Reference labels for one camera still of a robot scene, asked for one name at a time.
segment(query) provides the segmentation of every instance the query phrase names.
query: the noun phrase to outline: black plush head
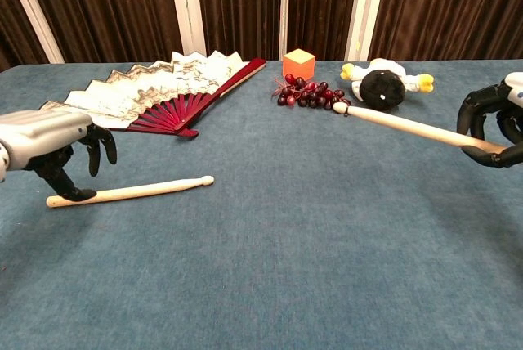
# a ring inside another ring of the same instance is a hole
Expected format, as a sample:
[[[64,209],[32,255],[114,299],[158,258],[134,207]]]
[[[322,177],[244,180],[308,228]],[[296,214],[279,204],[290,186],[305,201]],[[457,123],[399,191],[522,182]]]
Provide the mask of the black plush head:
[[[361,81],[360,95],[371,109],[389,110],[403,102],[405,85],[390,70],[373,70]]]

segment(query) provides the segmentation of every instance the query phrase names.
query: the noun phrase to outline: drumstick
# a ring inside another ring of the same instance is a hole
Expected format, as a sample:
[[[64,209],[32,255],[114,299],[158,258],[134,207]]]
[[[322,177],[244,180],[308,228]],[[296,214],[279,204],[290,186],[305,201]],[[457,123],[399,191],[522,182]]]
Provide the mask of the drumstick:
[[[114,201],[123,199],[134,199],[136,197],[159,195],[184,191],[185,189],[195,188],[197,186],[207,186],[214,182],[214,177],[205,176],[201,178],[188,178],[185,180],[176,180],[169,182],[160,182],[158,184],[149,184],[141,186],[130,186],[128,188],[111,189],[108,191],[99,191],[91,199],[84,201],[71,201],[61,196],[47,197],[47,207],[57,208],[70,205],[101,203],[104,201]]]
[[[381,111],[350,106],[344,102],[336,102],[333,106],[333,109],[340,114],[354,115],[359,119],[366,119],[367,121],[371,121],[373,123],[379,123],[381,125],[399,129],[404,132],[413,133],[421,137],[427,137],[432,140],[441,141],[452,146],[474,146],[481,148],[483,151],[496,154],[499,154],[501,151],[507,148],[499,144],[476,139],[474,137],[462,135],[460,133],[447,131],[445,129],[432,127],[431,125],[426,125],[424,123],[417,123],[409,119],[402,119],[401,117],[386,114]]]

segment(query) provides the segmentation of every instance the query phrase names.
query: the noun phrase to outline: curtain fold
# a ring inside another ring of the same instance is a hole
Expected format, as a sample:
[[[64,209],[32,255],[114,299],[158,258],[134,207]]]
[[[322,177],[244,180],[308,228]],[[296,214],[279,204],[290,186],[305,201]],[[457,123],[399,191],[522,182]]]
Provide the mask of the curtain fold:
[[[343,60],[354,0],[289,0],[287,50]]]
[[[174,0],[38,0],[65,62],[170,60]]]
[[[279,5],[280,0],[200,0],[208,53],[277,60]]]
[[[0,72],[49,62],[20,0],[0,0]]]
[[[369,59],[523,58],[523,0],[381,0]]]

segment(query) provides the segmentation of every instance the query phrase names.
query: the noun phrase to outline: stuffed animal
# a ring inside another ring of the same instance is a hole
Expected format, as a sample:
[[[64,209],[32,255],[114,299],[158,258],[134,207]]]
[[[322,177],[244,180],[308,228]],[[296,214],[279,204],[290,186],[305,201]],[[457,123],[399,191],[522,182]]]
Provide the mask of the stuffed animal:
[[[406,91],[429,93],[434,89],[431,75],[408,75],[403,66],[384,58],[370,61],[368,68],[345,64],[340,76],[351,80],[356,98],[374,110],[388,110],[399,105]]]

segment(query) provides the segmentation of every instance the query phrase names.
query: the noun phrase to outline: robotic hand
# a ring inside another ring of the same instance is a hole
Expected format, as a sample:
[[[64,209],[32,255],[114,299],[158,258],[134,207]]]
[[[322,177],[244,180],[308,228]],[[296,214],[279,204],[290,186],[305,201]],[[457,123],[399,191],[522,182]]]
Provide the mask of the robotic hand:
[[[116,164],[113,136],[95,125],[87,114],[22,110],[0,115],[0,182],[7,171],[34,170],[63,198],[90,199],[96,192],[75,187],[63,169],[73,154],[71,144],[75,141],[87,146],[89,173],[93,177],[100,166],[100,141],[109,162]]]
[[[500,154],[491,154],[479,148],[464,146],[463,152],[478,164],[508,168],[523,162],[523,72],[512,72],[500,83],[471,92],[458,113],[457,132],[484,140],[483,125],[487,113],[497,112],[501,133],[514,146]]]

